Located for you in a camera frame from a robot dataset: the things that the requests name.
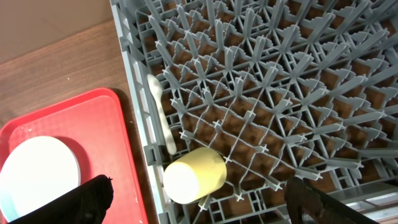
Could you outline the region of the white plastic spoon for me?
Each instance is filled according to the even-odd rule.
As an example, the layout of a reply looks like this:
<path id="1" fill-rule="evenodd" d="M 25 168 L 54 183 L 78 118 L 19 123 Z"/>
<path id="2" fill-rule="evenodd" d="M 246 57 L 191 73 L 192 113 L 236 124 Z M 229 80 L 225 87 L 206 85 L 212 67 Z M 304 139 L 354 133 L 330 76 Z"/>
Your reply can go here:
<path id="1" fill-rule="evenodd" d="M 164 135 L 167 151 L 170 155 L 174 155 L 177 152 L 177 147 L 174 141 L 174 137 L 172 136 L 172 132 L 169 128 L 169 124 L 167 122 L 164 109 L 162 106 L 162 101 L 161 101 L 162 92 L 163 92 L 162 85 L 160 84 L 160 81 L 158 81 L 158 79 L 152 74 L 147 75 L 147 81 L 149 84 L 150 92 L 152 94 L 152 97 L 154 98 L 157 107 L 160 125 L 162 128 L 162 133 Z"/>

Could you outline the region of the yellow plastic cup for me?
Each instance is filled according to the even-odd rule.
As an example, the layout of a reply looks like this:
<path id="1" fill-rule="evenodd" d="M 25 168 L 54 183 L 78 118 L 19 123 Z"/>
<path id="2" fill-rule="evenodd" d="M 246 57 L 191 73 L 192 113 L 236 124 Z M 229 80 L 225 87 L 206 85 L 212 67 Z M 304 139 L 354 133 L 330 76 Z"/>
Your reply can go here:
<path id="1" fill-rule="evenodd" d="M 222 156 L 214 149 L 199 147 L 166 167 L 163 184 L 171 200 L 188 204 L 220 189 L 226 177 Z"/>

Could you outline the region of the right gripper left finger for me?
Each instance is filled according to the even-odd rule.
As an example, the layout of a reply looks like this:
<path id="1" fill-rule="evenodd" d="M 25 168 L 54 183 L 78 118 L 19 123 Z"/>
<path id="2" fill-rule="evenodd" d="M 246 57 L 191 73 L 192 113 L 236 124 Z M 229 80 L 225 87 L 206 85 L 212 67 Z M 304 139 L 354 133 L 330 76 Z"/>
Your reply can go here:
<path id="1" fill-rule="evenodd" d="M 113 201 L 111 181 L 98 175 L 10 224 L 102 224 Z"/>

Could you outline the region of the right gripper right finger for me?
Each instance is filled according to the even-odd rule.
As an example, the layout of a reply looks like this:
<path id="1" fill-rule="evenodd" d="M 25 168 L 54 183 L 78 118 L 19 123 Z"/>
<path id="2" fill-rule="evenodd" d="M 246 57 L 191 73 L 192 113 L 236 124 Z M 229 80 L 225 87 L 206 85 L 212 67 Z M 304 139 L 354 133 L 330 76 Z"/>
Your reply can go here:
<path id="1" fill-rule="evenodd" d="M 349 208 L 309 182 L 291 177 L 284 190 L 284 199 L 292 223 L 303 224 L 303 215 L 309 215 L 315 223 L 366 224 L 374 220 Z"/>

